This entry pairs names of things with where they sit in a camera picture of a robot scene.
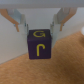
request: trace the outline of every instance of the purple cube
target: purple cube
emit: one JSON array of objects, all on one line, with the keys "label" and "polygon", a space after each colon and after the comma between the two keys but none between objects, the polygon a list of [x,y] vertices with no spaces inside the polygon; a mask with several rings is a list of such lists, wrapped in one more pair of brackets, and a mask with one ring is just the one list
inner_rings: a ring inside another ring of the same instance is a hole
[{"label": "purple cube", "polygon": [[51,58],[51,35],[49,29],[29,30],[27,42],[29,59]]}]

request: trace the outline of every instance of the dark purple block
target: dark purple block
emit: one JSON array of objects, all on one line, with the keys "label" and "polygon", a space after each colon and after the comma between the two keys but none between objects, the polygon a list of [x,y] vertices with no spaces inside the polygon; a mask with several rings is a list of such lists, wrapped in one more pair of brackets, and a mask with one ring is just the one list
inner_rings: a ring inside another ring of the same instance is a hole
[{"label": "dark purple block", "polygon": [[30,59],[51,58],[51,35],[49,29],[29,30],[27,42]]}]

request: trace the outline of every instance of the cork surface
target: cork surface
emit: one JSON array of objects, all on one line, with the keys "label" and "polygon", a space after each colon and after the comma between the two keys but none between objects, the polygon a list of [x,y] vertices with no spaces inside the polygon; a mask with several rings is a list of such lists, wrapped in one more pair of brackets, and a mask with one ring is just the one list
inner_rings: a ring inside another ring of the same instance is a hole
[{"label": "cork surface", "polygon": [[51,59],[25,54],[1,64],[0,84],[84,84],[84,36],[78,32],[57,41]]}]

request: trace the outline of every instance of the front face of cube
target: front face of cube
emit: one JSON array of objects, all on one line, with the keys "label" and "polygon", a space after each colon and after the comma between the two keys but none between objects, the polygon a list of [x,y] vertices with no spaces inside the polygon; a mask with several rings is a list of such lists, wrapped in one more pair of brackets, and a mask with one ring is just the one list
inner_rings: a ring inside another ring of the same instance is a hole
[{"label": "front face of cube", "polygon": [[30,59],[51,58],[50,30],[29,30],[27,41]]}]

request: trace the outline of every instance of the top face of cube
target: top face of cube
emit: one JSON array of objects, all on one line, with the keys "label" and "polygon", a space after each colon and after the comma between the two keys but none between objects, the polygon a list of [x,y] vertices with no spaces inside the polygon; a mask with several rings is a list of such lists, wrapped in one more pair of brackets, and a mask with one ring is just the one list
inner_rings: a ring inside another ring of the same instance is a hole
[{"label": "top face of cube", "polygon": [[29,30],[28,40],[51,39],[49,29]]}]

